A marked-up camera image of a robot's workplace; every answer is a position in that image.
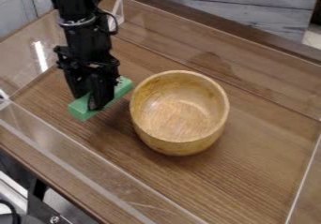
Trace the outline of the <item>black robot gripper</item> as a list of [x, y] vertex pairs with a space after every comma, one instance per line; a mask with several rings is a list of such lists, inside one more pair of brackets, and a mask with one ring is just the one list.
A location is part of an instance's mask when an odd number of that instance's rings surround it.
[[90, 93], [89, 108], [102, 110], [114, 100], [119, 79], [119, 61], [111, 55], [111, 37], [107, 15], [90, 15], [78, 20], [59, 18], [67, 45], [54, 48], [58, 66], [65, 71], [67, 84], [75, 98]]

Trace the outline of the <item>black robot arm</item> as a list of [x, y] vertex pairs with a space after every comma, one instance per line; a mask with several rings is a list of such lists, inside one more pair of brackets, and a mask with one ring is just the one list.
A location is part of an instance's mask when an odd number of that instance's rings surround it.
[[59, 14], [66, 46], [56, 46], [56, 65], [65, 72], [75, 98], [90, 95], [87, 105], [98, 111], [113, 101], [114, 88], [121, 74], [118, 59], [111, 55], [111, 30], [109, 17], [99, 7], [102, 0], [51, 0]]

